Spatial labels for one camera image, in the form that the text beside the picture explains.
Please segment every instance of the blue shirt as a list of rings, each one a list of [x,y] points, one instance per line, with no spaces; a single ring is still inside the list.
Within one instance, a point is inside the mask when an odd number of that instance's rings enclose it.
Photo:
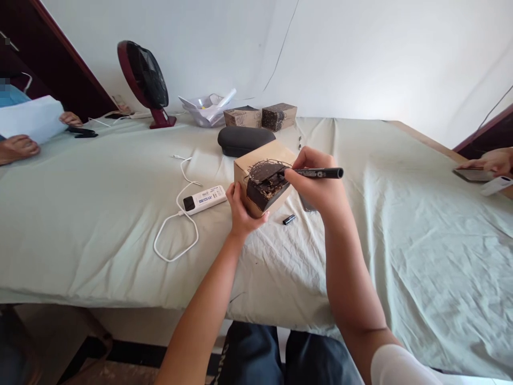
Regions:
[[[29,100],[31,99],[15,86],[0,84],[0,108],[25,103]]]

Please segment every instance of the black marker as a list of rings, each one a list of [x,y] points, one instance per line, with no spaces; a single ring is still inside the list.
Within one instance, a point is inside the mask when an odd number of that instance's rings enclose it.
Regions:
[[[341,179],[342,175],[344,175],[344,170],[342,167],[333,167],[333,168],[304,168],[301,170],[294,170],[299,175],[305,176],[307,178],[312,179]],[[285,175],[285,170],[278,171],[278,174]]]
[[[290,217],[285,218],[282,222],[284,225],[288,225],[294,219],[296,219],[296,216],[294,214],[292,214]]]

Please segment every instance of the black case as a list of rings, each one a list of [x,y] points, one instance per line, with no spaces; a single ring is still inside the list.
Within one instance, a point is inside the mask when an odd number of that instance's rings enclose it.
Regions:
[[[217,142],[223,149],[223,154],[235,158],[246,155],[274,139],[276,136],[265,128],[238,126],[224,127],[217,136]]]

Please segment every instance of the red fan stand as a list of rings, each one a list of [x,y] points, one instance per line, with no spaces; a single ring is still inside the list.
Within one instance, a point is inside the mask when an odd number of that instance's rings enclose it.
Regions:
[[[169,116],[164,109],[150,109],[153,115],[153,124],[150,125],[151,129],[173,127],[176,124],[176,117]]]
[[[168,116],[166,111],[163,108],[156,109],[153,108],[152,105],[148,102],[144,93],[137,85],[137,81],[135,80],[134,73],[132,72],[132,67],[130,66],[130,61],[128,59],[127,52],[127,44],[128,41],[122,41],[118,44],[118,58],[119,64],[121,65],[121,70],[123,71],[123,75],[127,79],[128,85],[130,86],[132,92],[140,101],[140,103],[146,108],[150,109],[151,114],[153,115],[153,124],[150,126],[151,129],[154,128],[164,128],[164,127],[173,127],[176,123],[176,117]]]

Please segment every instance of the fan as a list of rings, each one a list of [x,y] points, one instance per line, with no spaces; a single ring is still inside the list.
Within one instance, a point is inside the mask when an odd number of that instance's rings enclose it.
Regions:
[[[176,117],[170,117],[164,111],[169,96],[155,56],[140,45],[124,40],[118,44],[118,58],[132,92],[153,115],[150,128],[173,127]]]

